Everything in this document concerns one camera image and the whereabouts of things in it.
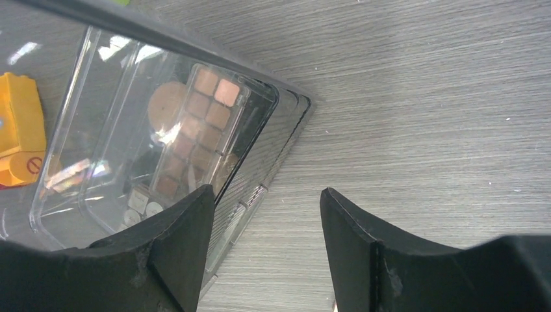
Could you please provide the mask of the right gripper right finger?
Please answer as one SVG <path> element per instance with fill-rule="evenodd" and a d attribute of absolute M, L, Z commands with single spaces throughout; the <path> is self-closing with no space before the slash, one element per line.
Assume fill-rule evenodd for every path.
<path fill-rule="evenodd" d="M 339 311 L 549 311 L 550 237 L 465 250 L 402 230 L 335 189 L 320 215 Z"/>

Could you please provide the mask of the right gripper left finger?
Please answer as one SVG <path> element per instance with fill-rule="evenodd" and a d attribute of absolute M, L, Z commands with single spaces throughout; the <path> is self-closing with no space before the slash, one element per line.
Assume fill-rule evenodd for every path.
<path fill-rule="evenodd" d="M 86 248 L 1 243 L 2 311 L 195 311 L 214 218 L 210 185 Z"/>

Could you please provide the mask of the grey square sample palette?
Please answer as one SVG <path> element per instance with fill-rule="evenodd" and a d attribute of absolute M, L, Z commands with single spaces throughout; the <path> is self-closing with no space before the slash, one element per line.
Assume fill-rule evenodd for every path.
<path fill-rule="evenodd" d="M 133 188 L 128 195 L 127 208 L 118 231 L 132 227 L 163 210 L 164 207 L 152 200 L 144 188 Z"/>

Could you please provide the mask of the clear acrylic drawer organizer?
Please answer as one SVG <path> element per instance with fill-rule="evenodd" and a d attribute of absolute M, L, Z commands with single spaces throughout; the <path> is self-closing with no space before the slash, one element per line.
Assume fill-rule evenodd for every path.
<path fill-rule="evenodd" d="M 156 132 L 147 107 L 161 84 L 187 85 L 195 64 L 237 75 L 251 90 L 233 145 L 209 184 L 216 208 L 201 286 L 208 291 L 311 117 L 311 99 L 275 78 L 256 79 L 224 62 L 15 1 L 1 2 L 1 72 L 36 81 L 46 150 L 36 182 L 1 191 L 1 239 L 41 250 L 84 248 L 119 232 L 133 188 L 145 189 L 164 210 L 175 204 L 151 195 L 149 186 L 175 138 L 178 112 L 168 130 Z"/>

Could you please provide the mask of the pink round powder puff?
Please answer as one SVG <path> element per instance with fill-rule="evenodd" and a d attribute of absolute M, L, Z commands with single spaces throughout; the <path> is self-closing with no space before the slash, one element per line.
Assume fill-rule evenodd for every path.
<path fill-rule="evenodd" d="M 154 131 L 166 131 L 173 125 L 186 95 L 187 85 L 178 81 L 161 84 L 154 91 L 147 107 L 148 120 Z"/>

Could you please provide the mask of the eyeshadow palette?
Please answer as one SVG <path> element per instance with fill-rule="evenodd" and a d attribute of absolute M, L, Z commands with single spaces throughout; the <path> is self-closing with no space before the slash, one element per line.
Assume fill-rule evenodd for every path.
<path fill-rule="evenodd" d="M 166 202 L 212 182 L 251 94 L 241 77 L 204 64 L 193 65 L 187 85 L 175 138 L 165 145 L 149 186 L 151 195 Z"/>

